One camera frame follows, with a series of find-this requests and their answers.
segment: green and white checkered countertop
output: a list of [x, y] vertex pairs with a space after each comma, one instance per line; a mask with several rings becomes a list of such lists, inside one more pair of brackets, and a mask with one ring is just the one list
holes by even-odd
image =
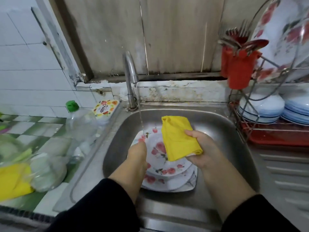
[[[2, 115], [1, 119], [10, 128], [10, 134], [21, 141], [28, 148], [32, 148], [33, 154], [46, 152], [49, 154], [65, 155], [71, 145], [72, 138], [66, 133], [66, 118], [11, 116]], [[78, 164], [67, 165], [67, 175], [64, 181], [55, 189], [48, 192], [33, 192], [15, 199], [0, 202], [2, 208], [7, 207], [19, 211], [34, 212], [48, 216], [56, 216], [58, 213], [52, 208], [60, 198], [62, 192], [69, 184]]]

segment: red tray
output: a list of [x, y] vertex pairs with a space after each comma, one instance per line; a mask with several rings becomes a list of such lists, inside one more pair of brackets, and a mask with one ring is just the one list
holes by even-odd
[[[245, 122], [241, 122], [243, 132], [249, 132]], [[292, 124], [279, 119], [276, 124], [262, 125], [256, 124], [255, 128], [269, 129], [253, 130], [249, 136], [249, 141], [260, 145], [280, 145], [280, 146], [301, 146], [309, 147], [309, 127]]]

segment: yellow dishcloth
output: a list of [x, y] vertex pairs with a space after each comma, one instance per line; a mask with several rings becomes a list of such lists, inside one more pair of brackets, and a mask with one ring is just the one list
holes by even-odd
[[0, 202], [32, 193], [31, 185], [24, 180], [31, 168], [28, 164], [13, 164], [0, 168]]
[[193, 130], [186, 117], [163, 116], [162, 123], [162, 136], [168, 161], [175, 161], [189, 154], [199, 155], [203, 152], [196, 138], [184, 133], [185, 129]]

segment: black sleeve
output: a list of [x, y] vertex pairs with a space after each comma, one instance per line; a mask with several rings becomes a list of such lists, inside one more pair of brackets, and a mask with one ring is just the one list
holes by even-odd
[[299, 231], [262, 195], [239, 205], [223, 223], [225, 231]]
[[61, 212], [46, 230], [139, 231], [135, 206], [127, 192], [111, 179], [103, 179], [68, 211]]

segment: left hand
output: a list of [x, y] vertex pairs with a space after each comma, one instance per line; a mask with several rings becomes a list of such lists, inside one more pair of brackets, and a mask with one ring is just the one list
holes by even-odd
[[139, 142], [131, 146], [128, 150], [127, 159], [139, 160], [146, 163], [147, 147], [145, 142]]

